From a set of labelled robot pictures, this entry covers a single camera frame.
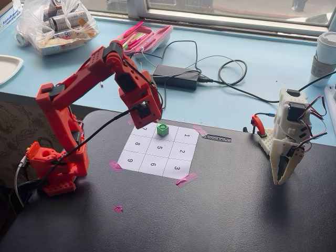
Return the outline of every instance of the green cube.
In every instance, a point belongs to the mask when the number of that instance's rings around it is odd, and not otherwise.
[[[156,131],[160,136],[168,135],[169,127],[164,123],[158,123],[156,126]]]

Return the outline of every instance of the black table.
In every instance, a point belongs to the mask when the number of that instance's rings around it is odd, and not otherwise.
[[[86,136],[116,114],[89,114]],[[256,135],[203,127],[232,142],[199,136],[191,167],[198,178],[179,188],[171,178],[111,170],[108,161],[118,160],[132,131],[129,119],[88,143],[88,175],[73,193],[33,195],[1,252],[336,250],[335,147],[313,144],[292,177],[274,186]],[[123,213],[113,211],[118,204]]]

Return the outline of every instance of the black power brick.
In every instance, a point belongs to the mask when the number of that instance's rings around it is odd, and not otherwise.
[[[199,73],[188,72],[182,74],[189,70],[192,69],[158,65],[155,72],[153,73],[153,79],[157,85],[163,86],[166,80],[169,78],[169,80],[166,82],[166,86],[196,90]],[[182,75],[170,78],[170,76],[178,74]]]

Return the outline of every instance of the window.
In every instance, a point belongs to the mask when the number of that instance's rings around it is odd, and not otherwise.
[[[327,26],[335,0],[147,0],[152,9]]]
[[[133,0],[138,17],[319,36],[336,31],[335,0]]]
[[[89,11],[127,13],[127,0],[81,0]]]

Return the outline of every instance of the paper grid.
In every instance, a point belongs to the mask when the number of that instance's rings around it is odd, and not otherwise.
[[[194,129],[169,126],[169,134],[160,136],[157,123],[134,127],[119,157],[126,170],[181,179],[189,174],[198,133]]]

